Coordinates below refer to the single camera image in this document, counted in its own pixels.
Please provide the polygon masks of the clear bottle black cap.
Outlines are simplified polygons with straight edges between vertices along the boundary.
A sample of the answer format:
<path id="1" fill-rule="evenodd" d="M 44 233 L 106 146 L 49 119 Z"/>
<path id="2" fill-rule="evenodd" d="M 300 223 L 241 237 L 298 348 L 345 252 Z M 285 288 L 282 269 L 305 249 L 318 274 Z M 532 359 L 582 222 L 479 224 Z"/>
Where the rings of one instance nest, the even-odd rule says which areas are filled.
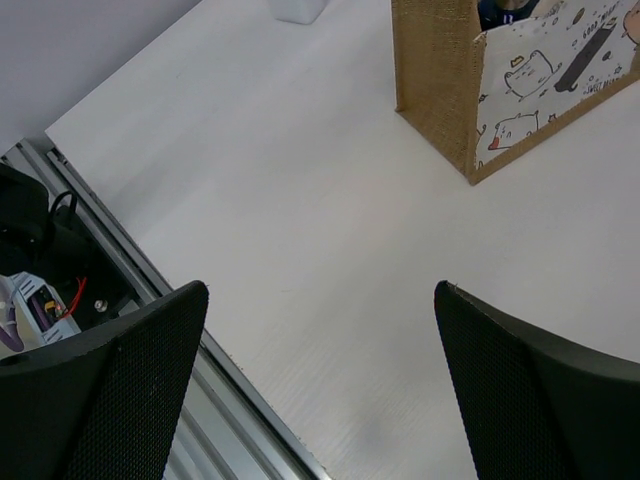
<path id="1" fill-rule="evenodd" d="M 328 0 L 268 0 L 267 4 L 274 19 L 309 25 L 324 11 Z"/>

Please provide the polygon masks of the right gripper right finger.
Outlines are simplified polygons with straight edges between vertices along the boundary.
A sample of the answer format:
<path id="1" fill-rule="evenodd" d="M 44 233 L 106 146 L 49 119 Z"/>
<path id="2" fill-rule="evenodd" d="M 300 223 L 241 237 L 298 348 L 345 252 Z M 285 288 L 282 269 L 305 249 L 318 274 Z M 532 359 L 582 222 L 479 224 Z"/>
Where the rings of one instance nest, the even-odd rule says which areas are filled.
<path id="1" fill-rule="evenodd" d="M 480 479 L 636 479 L 639 365 L 441 281 L 434 311 Z"/>

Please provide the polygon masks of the orange bottle blue cap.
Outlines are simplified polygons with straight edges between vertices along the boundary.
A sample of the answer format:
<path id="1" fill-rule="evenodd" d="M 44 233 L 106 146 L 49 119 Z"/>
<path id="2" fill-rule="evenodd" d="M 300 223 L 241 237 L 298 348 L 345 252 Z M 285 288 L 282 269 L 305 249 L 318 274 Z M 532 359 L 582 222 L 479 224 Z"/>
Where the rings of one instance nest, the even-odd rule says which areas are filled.
<path id="1" fill-rule="evenodd" d="M 532 15 L 538 0 L 480 0 L 477 12 L 483 31 L 524 20 Z"/>

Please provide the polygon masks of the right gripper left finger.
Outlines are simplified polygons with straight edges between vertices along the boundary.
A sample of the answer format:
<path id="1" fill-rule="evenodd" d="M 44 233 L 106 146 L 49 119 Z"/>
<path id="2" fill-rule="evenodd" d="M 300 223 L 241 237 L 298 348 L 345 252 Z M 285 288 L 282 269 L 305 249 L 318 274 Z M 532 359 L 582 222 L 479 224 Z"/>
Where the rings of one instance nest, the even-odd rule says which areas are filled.
<path id="1" fill-rule="evenodd" d="M 160 479 L 204 329 L 192 281 L 1 362 L 4 479 Z"/>

